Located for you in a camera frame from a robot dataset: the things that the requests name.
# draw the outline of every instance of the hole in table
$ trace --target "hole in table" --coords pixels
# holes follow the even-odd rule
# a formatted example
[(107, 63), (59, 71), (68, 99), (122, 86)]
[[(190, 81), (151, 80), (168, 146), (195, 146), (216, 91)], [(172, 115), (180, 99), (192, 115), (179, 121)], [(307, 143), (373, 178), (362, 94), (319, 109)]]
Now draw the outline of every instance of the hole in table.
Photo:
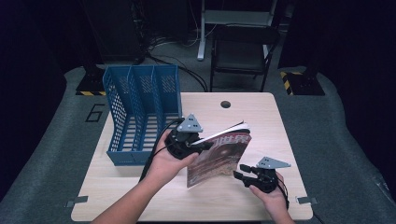
[(221, 105), (221, 107), (223, 107), (223, 108), (230, 108), (231, 103), (228, 102), (228, 101), (223, 101), (223, 102), (220, 103), (220, 105)]

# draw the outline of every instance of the blue basket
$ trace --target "blue basket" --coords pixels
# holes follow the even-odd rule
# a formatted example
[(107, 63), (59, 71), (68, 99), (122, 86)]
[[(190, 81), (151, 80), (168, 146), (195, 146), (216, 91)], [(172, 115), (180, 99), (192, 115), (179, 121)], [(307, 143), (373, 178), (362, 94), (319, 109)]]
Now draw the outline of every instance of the blue basket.
[(162, 129), (181, 118), (177, 66), (109, 66), (103, 83), (114, 121), (107, 155), (114, 165), (144, 165)]

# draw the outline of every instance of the gray carpet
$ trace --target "gray carpet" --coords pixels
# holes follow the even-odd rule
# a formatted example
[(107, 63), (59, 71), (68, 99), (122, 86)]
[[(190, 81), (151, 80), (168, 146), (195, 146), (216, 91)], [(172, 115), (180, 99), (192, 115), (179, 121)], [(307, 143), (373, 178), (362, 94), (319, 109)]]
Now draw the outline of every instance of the gray carpet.
[[(169, 63), (178, 61), (165, 56), (179, 59), (208, 84), (210, 43), (203, 62), (197, 62), (197, 50), (198, 43), (192, 47), (167, 44), (151, 54)], [(396, 205), (384, 188), (381, 174), (348, 132), (334, 85), (319, 74), (325, 96), (288, 96), (280, 71), (304, 69), (276, 69), (280, 50), (281, 45), (264, 91), (275, 96), (308, 196), (319, 201), (312, 205), (314, 212), (324, 223), (396, 223)], [(155, 62), (146, 59), (144, 63)], [(83, 76), (82, 68), (65, 74), (64, 99), (35, 153), (1, 202), (0, 223), (73, 223), (72, 208), (64, 204), (78, 196), (108, 114), (105, 96), (75, 95)], [(203, 91), (188, 74), (180, 71), (179, 76), (181, 91)], [(98, 122), (86, 122), (93, 106), (103, 112), (102, 116)], [(320, 222), (313, 217), (298, 223)]]

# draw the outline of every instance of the wire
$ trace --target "wire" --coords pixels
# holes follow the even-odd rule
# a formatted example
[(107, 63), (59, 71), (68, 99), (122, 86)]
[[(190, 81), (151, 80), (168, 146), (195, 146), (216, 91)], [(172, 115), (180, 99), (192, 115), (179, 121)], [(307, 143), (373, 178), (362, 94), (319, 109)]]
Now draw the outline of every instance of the wire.
[(192, 19), (194, 20), (195, 28), (196, 28), (197, 32), (195, 32), (196, 33), (196, 37), (195, 37), (195, 40), (193, 40), (192, 44), (189, 44), (189, 45), (184, 45), (183, 44), (184, 47), (191, 47), (192, 45), (194, 45), (199, 40), (198, 23), (197, 23), (197, 20), (195, 19), (193, 11), (192, 11), (191, 0), (189, 0), (189, 5), (190, 5), (190, 12), (191, 12), (191, 15), (192, 15)]
[(153, 157), (155, 157), (159, 152), (161, 152), (162, 150), (166, 149), (167, 147), (170, 147), (170, 146), (174, 145), (175, 143), (172, 143), (172, 144), (169, 144), (169, 145), (166, 145), (166, 146), (160, 148), (160, 149), (154, 154)]
[(150, 165), (151, 165), (151, 163), (152, 163), (152, 160), (154, 159), (154, 156), (157, 155), (158, 152), (160, 152), (161, 150), (163, 150), (163, 149), (166, 148), (166, 147), (163, 147), (163, 148), (160, 149), (160, 151), (156, 152), (156, 148), (157, 148), (157, 145), (158, 145), (158, 141), (161, 139), (161, 136), (163, 136), (163, 134), (165, 133), (165, 131), (166, 131), (172, 124), (177, 123), (177, 122), (181, 122), (181, 121), (183, 121), (183, 120), (184, 120), (184, 118), (172, 120), (171, 122), (169, 122), (169, 123), (163, 128), (163, 130), (161, 131), (160, 135), (158, 135), (157, 139), (155, 140), (154, 146), (152, 147), (151, 154), (149, 155), (148, 160), (146, 161), (145, 167), (143, 168), (142, 175), (140, 176), (139, 182), (142, 181), (142, 180), (146, 177), (146, 174), (147, 174), (147, 172), (148, 172), (148, 170), (149, 170), (149, 167), (150, 167)]
[(324, 221), (314, 212), (314, 217), (316, 217), (321, 224), (324, 224)]
[(285, 183), (284, 183), (281, 179), (278, 178), (277, 180), (280, 181), (280, 182), (283, 184), (283, 187), (285, 187), (285, 189), (283, 189), (283, 188), (280, 187), (279, 183), (277, 183), (277, 187), (278, 187), (278, 188), (280, 189), (280, 191), (282, 192), (283, 197), (285, 197), (286, 208), (289, 209), (289, 200), (288, 200), (288, 195), (289, 195), (289, 193), (288, 193), (288, 188), (286, 188)]
[[(205, 80), (204, 80), (202, 77), (200, 77), (198, 74), (196, 74), (196, 73), (192, 72), (191, 70), (189, 70), (189, 69), (187, 68), (187, 66), (186, 66), (184, 63), (182, 63), (179, 59), (177, 59), (177, 58), (175, 58), (175, 57), (171, 57), (171, 56), (165, 56), (165, 55), (158, 55), (158, 56), (167, 57), (167, 58), (171, 58), (171, 59), (177, 60), (179, 63), (181, 63), (181, 64), (183, 65), (183, 66), (179, 66), (178, 68), (179, 68), (180, 70), (186, 72), (186, 73), (189, 74), (190, 76), (192, 76), (192, 77), (201, 85), (201, 87), (204, 89), (204, 91), (205, 91), (205, 92), (208, 92), (208, 89), (207, 89), (207, 85), (206, 85)], [(168, 63), (168, 62), (166, 62), (166, 61), (163, 61), (163, 60), (161, 60), (161, 59), (158, 59), (158, 58), (156, 58), (156, 57), (153, 57), (153, 56), (152, 56), (151, 54), (149, 54), (149, 53), (146, 53), (146, 57), (147, 57), (147, 58), (150, 58), (151, 60), (153, 60), (153, 61), (156, 62), (156, 63), (170, 64), (170, 63)]]

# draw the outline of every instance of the book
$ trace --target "book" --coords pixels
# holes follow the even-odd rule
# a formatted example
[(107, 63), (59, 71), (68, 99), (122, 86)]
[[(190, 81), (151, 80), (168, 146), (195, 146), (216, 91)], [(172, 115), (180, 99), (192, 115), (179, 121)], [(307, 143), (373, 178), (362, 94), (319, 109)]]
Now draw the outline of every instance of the book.
[(187, 167), (187, 187), (195, 186), (216, 175), (233, 175), (250, 140), (248, 124), (241, 122), (192, 143), (195, 145), (208, 142), (213, 143), (213, 146), (209, 150), (204, 150)]

